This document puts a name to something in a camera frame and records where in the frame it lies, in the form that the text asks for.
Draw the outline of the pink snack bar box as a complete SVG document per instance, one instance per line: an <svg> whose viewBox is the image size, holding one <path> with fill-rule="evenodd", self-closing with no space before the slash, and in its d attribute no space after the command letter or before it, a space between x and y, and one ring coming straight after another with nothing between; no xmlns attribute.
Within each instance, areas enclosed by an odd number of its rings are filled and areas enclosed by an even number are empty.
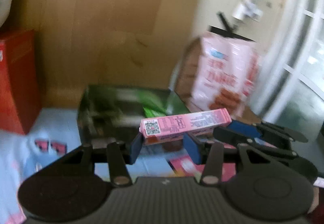
<svg viewBox="0 0 324 224"><path fill-rule="evenodd" d="M181 140L187 133L200 133L232 122L227 109L142 119L140 133L146 145Z"/></svg>

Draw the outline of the black tin box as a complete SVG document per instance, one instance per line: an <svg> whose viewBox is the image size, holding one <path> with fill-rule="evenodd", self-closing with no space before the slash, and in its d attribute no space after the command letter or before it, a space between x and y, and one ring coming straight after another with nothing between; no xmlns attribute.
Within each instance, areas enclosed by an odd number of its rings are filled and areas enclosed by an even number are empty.
<svg viewBox="0 0 324 224"><path fill-rule="evenodd" d="M93 84L85 88L77 112L77 126L82 144L91 144L94 148L102 148L104 142L110 137L135 137L139 133L142 119L155 118L153 112L144 109L138 103L116 99L119 89L135 88L139 87ZM178 114L189 112L186 107L182 113Z"/></svg>

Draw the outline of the large green snack packet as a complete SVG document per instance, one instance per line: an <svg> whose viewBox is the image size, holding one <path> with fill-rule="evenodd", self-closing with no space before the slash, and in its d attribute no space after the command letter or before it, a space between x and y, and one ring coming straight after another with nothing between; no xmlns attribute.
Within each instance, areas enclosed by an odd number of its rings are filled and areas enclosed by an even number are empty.
<svg viewBox="0 0 324 224"><path fill-rule="evenodd" d="M177 93L171 90L155 89L119 89L116 93L118 101L138 103L144 109L153 112L153 116L171 116L182 113L185 107Z"/></svg>

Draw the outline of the red gift bag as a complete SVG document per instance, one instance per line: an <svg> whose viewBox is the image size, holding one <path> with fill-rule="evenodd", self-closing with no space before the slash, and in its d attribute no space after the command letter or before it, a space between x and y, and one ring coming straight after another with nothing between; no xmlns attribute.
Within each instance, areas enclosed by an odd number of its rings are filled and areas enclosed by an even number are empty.
<svg viewBox="0 0 324 224"><path fill-rule="evenodd" d="M42 105L34 48L34 31L1 34L1 129L26 135Z"/></svg>

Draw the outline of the wooden board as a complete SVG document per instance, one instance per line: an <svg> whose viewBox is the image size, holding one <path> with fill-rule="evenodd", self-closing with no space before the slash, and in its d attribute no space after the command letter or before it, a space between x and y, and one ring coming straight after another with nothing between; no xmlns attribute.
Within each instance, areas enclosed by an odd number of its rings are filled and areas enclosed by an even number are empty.
<svg viewBox="0 0 324 224"><path fill-rule="evenodd" d="M166 89L198 0L13 0L6 29L34 30L46 107L76 107L89 84Z"/></svg>

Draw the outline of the window frame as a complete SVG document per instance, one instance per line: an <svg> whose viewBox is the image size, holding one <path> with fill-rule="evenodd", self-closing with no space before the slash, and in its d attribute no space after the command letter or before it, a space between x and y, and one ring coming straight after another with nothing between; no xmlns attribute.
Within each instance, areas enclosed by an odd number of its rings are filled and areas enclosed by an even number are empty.
<svg viewBox="0 0 324 224"><path fill-rule="evenodd" d="M262 120L321 125L323 0L287 0L250 102Z"/></svg>

